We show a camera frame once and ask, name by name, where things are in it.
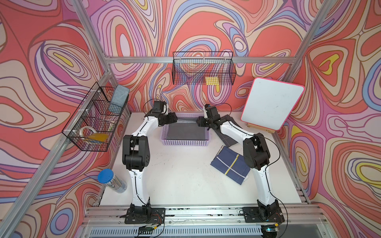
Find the yellow sticky note pad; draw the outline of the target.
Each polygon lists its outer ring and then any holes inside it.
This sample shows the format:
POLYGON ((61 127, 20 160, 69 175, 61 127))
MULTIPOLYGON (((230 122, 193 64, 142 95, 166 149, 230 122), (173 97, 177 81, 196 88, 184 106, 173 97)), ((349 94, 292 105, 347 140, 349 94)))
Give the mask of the yellow sticky note pad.
POLYGON ((219 85, 220 80, 218 76, 206 76, 205 77, 205 84, 206 85, 219 85))

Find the plain grey pillowcase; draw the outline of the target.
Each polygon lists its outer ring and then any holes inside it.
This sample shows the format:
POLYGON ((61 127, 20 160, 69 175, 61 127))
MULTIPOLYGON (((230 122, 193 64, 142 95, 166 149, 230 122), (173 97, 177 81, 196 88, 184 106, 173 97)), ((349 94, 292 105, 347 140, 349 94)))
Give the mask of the plain grey pillowcase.
POLYGON ((164 137, 168 140, 207 140, 206 128, 199 127, 196 118, 180 118, 169 124, 164 137))

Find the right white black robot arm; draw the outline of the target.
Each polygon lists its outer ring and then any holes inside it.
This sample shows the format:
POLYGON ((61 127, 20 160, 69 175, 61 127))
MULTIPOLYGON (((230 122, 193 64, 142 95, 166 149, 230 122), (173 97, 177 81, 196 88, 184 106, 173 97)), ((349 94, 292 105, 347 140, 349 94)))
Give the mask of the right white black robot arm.
POLYGON ((254 174, 259 210, 266 217, 281 213, 279 201, 272 194, 269 181, 267 168, 270 165, 270 150, 264 135, 253 134, 241 128, 229 115, 220 116, 215 106, 204 105, 203 113, 204 115, 196 120, 199 127, 218 131, 242 145, 244 161, 254 174))

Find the green circuit board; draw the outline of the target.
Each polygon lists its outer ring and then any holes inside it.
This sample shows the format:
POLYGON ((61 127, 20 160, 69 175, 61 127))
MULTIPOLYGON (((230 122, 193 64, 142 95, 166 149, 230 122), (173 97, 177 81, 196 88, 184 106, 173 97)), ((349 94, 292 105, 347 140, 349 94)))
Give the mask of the green circuit board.
POLYGON ((157 227, 156 226, 142 226, 142 227, 139 227, 138 229, 138 234, 144 234, 144 235, 147 235, 147 234, 152 234, 154 230, 156 230, 157 227))

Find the wooden whiteboard stand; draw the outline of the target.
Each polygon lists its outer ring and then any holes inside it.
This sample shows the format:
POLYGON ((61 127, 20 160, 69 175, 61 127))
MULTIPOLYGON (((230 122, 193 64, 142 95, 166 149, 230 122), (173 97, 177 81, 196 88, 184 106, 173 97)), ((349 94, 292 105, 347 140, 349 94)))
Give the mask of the wooden whiteboard stand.
POLYGON ((255 128, 255 129, 258 129, 258 130, 262 130, 262 131, 266 131, 268 133, 275 133, 275 130, 268 129, 268 128, 261 127, 261 126, 257 126, 257 125, 253 125, 253 124, 250 124, 250 123, 247 123, 247 127, 249 127, 249 128, 255 128))

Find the yellow card in basket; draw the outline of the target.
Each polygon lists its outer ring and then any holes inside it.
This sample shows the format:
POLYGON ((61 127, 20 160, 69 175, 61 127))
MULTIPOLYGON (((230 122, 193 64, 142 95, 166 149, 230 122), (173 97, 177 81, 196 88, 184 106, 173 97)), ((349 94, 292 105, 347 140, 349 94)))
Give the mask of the yellow card in basket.
POLYGON ((93 133, 83 140, 87 143, 102 144, 108 140, 109 136, 105 133, 93 133))

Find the purple plastic basket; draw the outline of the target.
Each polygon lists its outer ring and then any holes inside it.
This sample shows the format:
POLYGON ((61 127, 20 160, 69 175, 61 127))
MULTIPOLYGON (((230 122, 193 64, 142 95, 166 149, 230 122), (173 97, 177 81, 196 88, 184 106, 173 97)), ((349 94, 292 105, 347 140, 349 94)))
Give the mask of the purple plastic basket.
MULTIPOLYGON (((176 113, 178 119, 180 118, 198 118, 200 116, 203 117, 203 113, 176 113)), ((168 125, 163 126, 161 140, 164 145, 170 146, 208 146, 210 142, 210 134, 206 128, 207 140, 168 140, 165 139, 165 135, 167 133, 168 125)))

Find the navy yellow-striped pillowcase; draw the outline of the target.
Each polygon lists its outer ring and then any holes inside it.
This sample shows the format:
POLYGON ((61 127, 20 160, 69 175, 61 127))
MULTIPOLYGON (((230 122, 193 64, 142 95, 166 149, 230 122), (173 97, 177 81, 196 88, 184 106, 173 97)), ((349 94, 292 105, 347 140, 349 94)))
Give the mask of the navy yellow-striped pillowcase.
POLYGON ((220 148, 210 165, 239 185, 247 179, 251 170, 244 157, 227 146, 220 148))

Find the grey sponge block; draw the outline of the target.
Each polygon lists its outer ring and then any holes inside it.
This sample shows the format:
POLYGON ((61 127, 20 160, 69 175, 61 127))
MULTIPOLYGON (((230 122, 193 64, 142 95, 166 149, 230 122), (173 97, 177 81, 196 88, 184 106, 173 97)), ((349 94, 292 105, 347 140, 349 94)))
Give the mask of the grey sponge block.
POLYGON ((130 90, 127 87, 118 85, 113 93, 110 105, 109 112, 114 114, 119 114, 123 110, 123 106, 127 101, 130 90))

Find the dark grey pillowcase at back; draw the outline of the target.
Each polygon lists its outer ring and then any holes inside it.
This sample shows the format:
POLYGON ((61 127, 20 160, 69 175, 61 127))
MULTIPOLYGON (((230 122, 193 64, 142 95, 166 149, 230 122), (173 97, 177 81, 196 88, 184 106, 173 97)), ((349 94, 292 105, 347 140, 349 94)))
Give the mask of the dark grey pillowcase at back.
POLYGON ((229 115, 220 116, 218 114, 213 116, 212 120, 211 128, 227 147, 235 144, 242 145, 245 139, 252 136, 252 134, 242 129, 229 115))

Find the pink-framed whiteboard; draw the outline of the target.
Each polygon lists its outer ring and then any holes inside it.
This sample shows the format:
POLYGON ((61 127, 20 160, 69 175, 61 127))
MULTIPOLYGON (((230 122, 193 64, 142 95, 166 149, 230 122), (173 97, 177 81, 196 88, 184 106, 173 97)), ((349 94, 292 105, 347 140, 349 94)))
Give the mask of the pink-framed whiteboard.
POLYGON ((283 126, 304 91, 305 87, 302 85, 255 78, 241 121, 277 131, 283 126))

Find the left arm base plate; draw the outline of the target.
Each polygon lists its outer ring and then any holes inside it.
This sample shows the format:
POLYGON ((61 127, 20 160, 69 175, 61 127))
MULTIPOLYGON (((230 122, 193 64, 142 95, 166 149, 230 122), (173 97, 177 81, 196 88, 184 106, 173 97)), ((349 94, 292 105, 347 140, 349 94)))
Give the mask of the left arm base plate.
POLYGON ((152 208, 150 206, 135 206, 131 205, 127 210, 126 215, 121 216, 125 218, 125 224, 162 224, 165 221, 166 209, 165 208, 152 208))

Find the white tape roll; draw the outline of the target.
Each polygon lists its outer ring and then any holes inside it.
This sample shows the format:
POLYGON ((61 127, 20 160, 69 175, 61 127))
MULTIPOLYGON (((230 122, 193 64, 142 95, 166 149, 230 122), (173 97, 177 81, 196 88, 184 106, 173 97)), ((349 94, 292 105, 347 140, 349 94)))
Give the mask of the white tape roll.
POLYGON ((93 127, 90 127, 90 126, 84 126, 84 127, 80 128, 80 130, 79 130, 79 136, 80 137, 88 137, 88 136, 93 135, 95 133, 97 133, 97 131, 93 127))

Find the blue-lidded clear jar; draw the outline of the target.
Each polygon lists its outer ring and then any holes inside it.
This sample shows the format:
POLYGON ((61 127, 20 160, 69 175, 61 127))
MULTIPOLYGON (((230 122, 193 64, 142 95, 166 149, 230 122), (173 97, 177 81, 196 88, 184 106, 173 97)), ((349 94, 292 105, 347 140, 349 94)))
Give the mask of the blue-lidded clear jar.
POLYGON ((101 184, 106 185, 117 193, 124 193, 127 190, 127 184, 120 179, 111 169, 102 170, 97 177, 101 184))

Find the aluminium front rail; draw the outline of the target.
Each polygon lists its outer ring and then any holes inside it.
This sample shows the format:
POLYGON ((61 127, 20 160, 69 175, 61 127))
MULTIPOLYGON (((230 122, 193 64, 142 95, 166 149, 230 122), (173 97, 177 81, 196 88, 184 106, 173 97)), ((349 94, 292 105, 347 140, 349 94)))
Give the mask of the aluminium front rail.
POLYGON ((284 223, 246 223, 243 207, 253 205, 162 205, 162 224, 125 224, 128 206, 90 208, 77 238, 333 238, 332 229, 317 205, 287 204, 284 223), (139 227, 156 226, 152 234, 139 227))

